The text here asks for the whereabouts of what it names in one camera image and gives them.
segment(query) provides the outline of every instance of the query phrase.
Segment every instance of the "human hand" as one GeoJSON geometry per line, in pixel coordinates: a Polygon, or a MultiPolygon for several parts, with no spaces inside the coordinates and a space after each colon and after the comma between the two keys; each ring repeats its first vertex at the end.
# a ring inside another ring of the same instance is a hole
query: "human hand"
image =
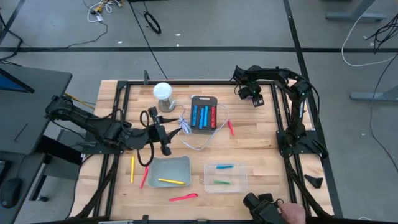
{"type": "Polygon", "coordinates": [[[305,224],[305,210],[301,205],[296,203],[282,203],[278,201],[282,218],[288,224],[305,224]]]}

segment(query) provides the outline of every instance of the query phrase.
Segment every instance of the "monitor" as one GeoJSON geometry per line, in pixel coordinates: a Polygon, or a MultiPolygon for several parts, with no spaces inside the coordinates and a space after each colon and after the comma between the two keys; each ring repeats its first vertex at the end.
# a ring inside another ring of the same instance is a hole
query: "monitor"
{"type": "Polygon", "coordinates": [[[35,90],[0,68],[0,90],[33,93],[35,90]]]}

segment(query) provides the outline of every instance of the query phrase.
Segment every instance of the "wooden tabletop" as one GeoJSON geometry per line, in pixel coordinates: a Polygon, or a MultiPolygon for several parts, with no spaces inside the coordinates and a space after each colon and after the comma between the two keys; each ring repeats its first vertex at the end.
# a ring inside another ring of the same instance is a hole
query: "wooden tabletop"
{"type": "MultiPolygon", "coordinates": [[[[98,93],[95,115],[105,116],[112,112],[112,105],[116,91],[117,80],[103,80],[98,93]]],[[[112,219],[141,219],[143,215],[149,215],[150,219],[236,219],[250,220],[249,210],[243,205],[244,196],[254,194],[272,193],[274,199],[281,198],[289,201],[289,189],[287,186],[284,162],[278,153],[278,144],[275,136],[277,121],[272,101],[271,88],[262,87],[265,105],[254,108],[251,100],[241,100],[234,94],[235,86],[232,85],[175,85],[173,86],[173,98],[178,104],[184,105],[186,112],[184,118],[190,120],[190,95],[215,96],[218,103],[228,108],[228,117],[233,123],[235,135],[232,136],[228,126],[223,127],[215,134],[207,148],[202,151],[194,151],[184,145],[179,138],[195,147],[204,145],[209,135],[193,134],[175,136],[169,144],[172,155],[169,157],[188,156],[191,162],[191,184],[186,187],[152,188],[146,184],[139,188],[144,167],[137,161],[136,151],[126,151],[120,158],[116,188],[114,191],[112,219]],[[130,183],[131,157],[136,156],[134,168],[134,183],[130,183]],[[233,194],[209,194],[205,191],[204,165],[208,163],[237,162],[248,167],[249,188],[243,193],[233,194]],[[169,202],[169,198],[180,197],[191,193],[197,193],[199,197],[177,202],[169,202]]],[[[153,86],[132,86],[127,121],[134,127],[142,128],[139,123],[139,114],[151,106],[157,106],[154,98],[153,86]]],[[[182,114],[182,106],[177,106],[170,113],[163,113],[159,109],[159,115],[165,118],[178,118],[182,114]]],[[[284,127],[287,127],[285,114],[282,112],[284,127]]],[[[224,108],[217,109],[217,125],[221,126],[227,118],[224,108]]],[[[305,113],[303,123],[307,129],[311,129],[311,120],[305,113]]],[[[167,132],[178,128],[178,121],[164,125],[167,132]]],[[[141,150],[142,160],[146,162],[150,157],[150,149],[141,150]]],[[[80,178],[76,187],[75,204],[72,216],[77,214],[89,201],[98,185],[102,163],[101,155],[94,155],[81,168],[80,178]]],[[[160,145],[155,144],[155,157],[165,158],[160,151],[160,145]]],[[[304,174],[314,177],[324,177],[322,164],[317,155],[301,154],[302,169],[304,174]]],[[[310,193],[328,213],[333,213],[330,196],[326,182],[320,189],[315,189],[305,181],[310,193]]],[[[301,195],[296,188],[297,199],[301,202],[301,195]]]]}

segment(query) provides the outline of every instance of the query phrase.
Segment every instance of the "concrete floor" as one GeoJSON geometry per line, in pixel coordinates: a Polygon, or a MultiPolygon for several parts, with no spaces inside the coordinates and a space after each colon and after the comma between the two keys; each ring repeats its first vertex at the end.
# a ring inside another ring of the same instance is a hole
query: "concrete floor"
{"type": "MultiPolygon", "coordinates": [[[[341,47],[353,22],[325,19],[326,11],[352,10],[359,1],[290,0],[292,14],[302,47],[341,47]]],[[[87,4],[97,3],[86,0],[87,4]]],[[[253,46],[294,47],[282,1],[278,0],[170,0],[149,1],[149,11],[157,18],[163,33],[145,27],[148,41],[155,47],[253,46]]],[[[17,1],[0,0],[7,21],[17,1]]],[[[133,3],[143,11],[141,2],[133,3]]],[[[363,36],[371,35],[397,13],[394,0],[376,1],[370,12],[382,12],[387,20],[378,24],[358,24],[346,47],[370,48],[363,36]]],[[[64,47],[95,39],[104,31],[101,24],[90,24],[82,0],[27,0],[11,30],[33,47],[64,47]]],[[[108,33],[95,43],[79,47],[146,47],[145,40],[128,5],[103,14],[108,33]]],[[[398,47],[392,39],[384,47],[398,47]]],[[[0,47],[14,47],[17,40],[9,34],[0,47]]],[[[9,53],[0,52],[0,57],[9,53]]],[[[287,67],[300,71],[295,52],[155,52],[169,78],[230,78],[235,65],[248,68],[287,67]]],[[[393,54],[346,54],[351,63],[366,63],[393,54]]],[[[369,130],[370,103],[352,101],[351,91],[373,91],[385,64],[349,67],[339,53],[304,53],[312,83],[321,96],[321,121],[329,148],[343,215],[398,222],[396,186],[398,174],[369,130]]],[[[102,79],[142,78],[144,69],[151,78],[162,74],[150,52],[31,52],[19,53],[12,62],[27,67],[71,72],[67,92],[85,101],[96,101],[102,79]]],[[[380,90],[398,85],[395,61],[387,71],[380,90]]],[[[393,156],[398,153],[397,107],[394,103],[374,104],[374,131],[393,156]]],[[[69,123],[65,126],[79,129],[69,123]]],[[[46,134],[55,138],[59,129],[49,126],[46,134]]],[[[43,222],[65,218],[73,195],[73,181],[50,179],[43,194],[51,195],[49,209],[34,210],[26,204],[16,223],[43,222]]]]}

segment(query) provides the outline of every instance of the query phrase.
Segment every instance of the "plastic bin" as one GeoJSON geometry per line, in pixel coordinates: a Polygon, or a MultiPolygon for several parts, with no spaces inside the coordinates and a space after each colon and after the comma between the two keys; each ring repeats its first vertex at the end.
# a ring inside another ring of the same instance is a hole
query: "plastic bin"
{"type": "Polygon", "coordinates": [[[248,189],[247,167],[238,163],[211,163],[205,164],[205,190],[208,193],[240,193],[248,189]],[[233,165],[233,168],[217,169],[216,166],[233,165]],[[229,182],[215,184],[215,180],[229,182]]]}

